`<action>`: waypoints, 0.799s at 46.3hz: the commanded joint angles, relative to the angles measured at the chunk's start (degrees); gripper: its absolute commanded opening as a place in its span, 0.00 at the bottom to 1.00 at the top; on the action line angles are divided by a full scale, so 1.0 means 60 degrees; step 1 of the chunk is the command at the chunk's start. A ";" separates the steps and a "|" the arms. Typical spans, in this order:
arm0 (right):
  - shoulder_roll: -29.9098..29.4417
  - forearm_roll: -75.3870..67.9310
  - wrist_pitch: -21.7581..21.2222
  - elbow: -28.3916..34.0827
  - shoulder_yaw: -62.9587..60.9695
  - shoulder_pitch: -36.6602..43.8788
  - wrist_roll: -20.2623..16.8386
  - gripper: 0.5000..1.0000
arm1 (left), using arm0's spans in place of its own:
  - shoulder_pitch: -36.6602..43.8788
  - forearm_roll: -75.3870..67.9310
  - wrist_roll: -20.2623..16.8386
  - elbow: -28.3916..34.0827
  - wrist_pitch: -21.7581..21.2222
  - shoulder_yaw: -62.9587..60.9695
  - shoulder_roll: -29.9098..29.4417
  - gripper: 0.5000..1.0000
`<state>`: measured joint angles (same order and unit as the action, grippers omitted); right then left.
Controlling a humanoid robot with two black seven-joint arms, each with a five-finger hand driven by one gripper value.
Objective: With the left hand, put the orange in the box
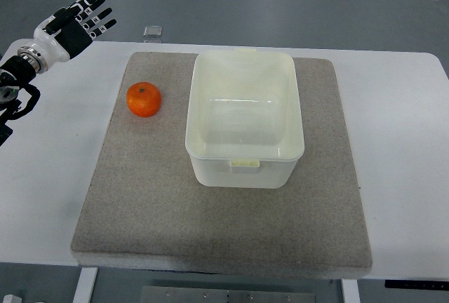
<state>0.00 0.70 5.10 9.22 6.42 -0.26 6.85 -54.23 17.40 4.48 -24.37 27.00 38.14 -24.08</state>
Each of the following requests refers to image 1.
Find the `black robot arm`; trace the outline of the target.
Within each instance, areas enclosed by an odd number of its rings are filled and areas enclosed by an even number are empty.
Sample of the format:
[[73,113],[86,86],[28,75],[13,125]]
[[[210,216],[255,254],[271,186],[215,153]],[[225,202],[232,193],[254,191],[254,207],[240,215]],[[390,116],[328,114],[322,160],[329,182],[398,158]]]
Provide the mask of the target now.
[[23,46],[1,65],[1,145],[13,134],[7,122],[29,114],[39,101],[41,92],[31,82],[45,64],[39,51]]

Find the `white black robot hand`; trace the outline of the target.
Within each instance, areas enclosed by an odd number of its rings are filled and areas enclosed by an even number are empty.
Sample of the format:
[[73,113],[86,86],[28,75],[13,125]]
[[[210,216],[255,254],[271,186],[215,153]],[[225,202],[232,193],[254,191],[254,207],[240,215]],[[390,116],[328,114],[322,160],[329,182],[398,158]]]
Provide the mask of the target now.
[[60,8],[38,25],[34,39],[50,52],[51,59],[59,57],[65,62],[75,58],[116,24],[115,19],[106,20],[111,8],[96,11],[104,3],[105,0],[76,0]]

